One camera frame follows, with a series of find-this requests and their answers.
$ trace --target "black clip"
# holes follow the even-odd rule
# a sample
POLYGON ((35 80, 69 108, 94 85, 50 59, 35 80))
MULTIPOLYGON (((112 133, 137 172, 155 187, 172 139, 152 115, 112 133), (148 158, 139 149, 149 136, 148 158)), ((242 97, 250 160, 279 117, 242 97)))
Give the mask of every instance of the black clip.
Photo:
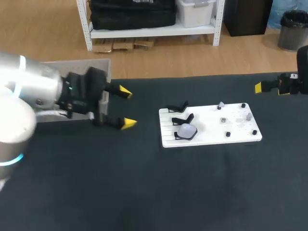
POLYGON ((186 108, 188 106, 188 101, 186 101, 182 107, 177 107, 177 106, 173 106, 173 105, 168 105, 167 106, 167 109, 168 109, 168 112, 180 112, 180 113, 183 113, 186 108))
POLYGON ((184 137, 180 137, 179 135, 178 135, 178 133, 177 132, 174 132, 174 137, 175 137, 175 140, 177 141, 177 140, 186 140, 186 141, 191 141, 194 137, 195 137, 195 135, 198 133, 198 130, 196 130, 196 132, 192 135, 192 137, 190 137, 190 138, 184 138, 184 137))
POLYGON ((179 119, 179 118, 172 118, 172 123, 174 126, 182 125, 182 124, 190 124, 194 118, 193 113, 191 113, 187 119, 179 119))

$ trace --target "white plastic bin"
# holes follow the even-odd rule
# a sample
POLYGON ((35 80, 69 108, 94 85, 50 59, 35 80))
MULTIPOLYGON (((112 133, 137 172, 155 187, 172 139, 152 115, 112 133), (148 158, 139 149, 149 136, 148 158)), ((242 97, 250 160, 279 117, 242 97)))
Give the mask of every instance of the white plastic bin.
POLYGON ((184 27, 209 25, 216 0, 177 0, 178 16, 184 27))

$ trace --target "trash can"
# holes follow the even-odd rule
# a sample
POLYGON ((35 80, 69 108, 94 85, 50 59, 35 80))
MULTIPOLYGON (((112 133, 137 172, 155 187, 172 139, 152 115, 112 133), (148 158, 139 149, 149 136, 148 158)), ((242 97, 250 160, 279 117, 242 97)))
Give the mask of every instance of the trash can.
POLYGON ((308 12, 287 11, 281 18, 278 47, 286 51, 297 51, 308 38, 308 12))

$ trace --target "white shelf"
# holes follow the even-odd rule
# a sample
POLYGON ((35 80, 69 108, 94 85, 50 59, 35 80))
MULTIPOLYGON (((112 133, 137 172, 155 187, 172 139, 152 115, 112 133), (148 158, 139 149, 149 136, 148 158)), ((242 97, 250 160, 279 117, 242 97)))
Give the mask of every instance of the white shelf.
POLYGON ((211 24, 193 28, 185 28, 180 22, 173 26, 137 29, 137 30, 94 30, 92 23, 88 24, 87 0, 76 0, 80 21, 85 36, 85 41, 89 51, 92 50, 92 39, 110 38, 133 38, 133 37, 159 37, 159 36, 179 36, 179 35, 203 35, 214 34, 213 46, 219 45, 220 31, 223 17, 225 0, 217 0, 211 24))
POLYGON ((178 35, 202 35, 214 34, 215 27, 213 24, 185 28, 177 21, 173 26, 137 29, 137 30, 92 30, 90 32, 92 39, 107 38, 131 38, 131 37, 158 37, 158 36, 178 36, 178 35))

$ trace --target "cable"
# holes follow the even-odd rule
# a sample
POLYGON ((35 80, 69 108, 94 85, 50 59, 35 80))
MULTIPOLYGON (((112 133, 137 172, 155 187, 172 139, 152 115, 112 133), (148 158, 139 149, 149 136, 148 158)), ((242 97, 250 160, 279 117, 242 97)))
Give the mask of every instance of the cable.
POLYGON ((40 112, 36 112, 36 116, 64 116, 66 117, 67 112, 66 111, 61 111, 61 110, 48 110, 48 111, 40 111, 40 112))

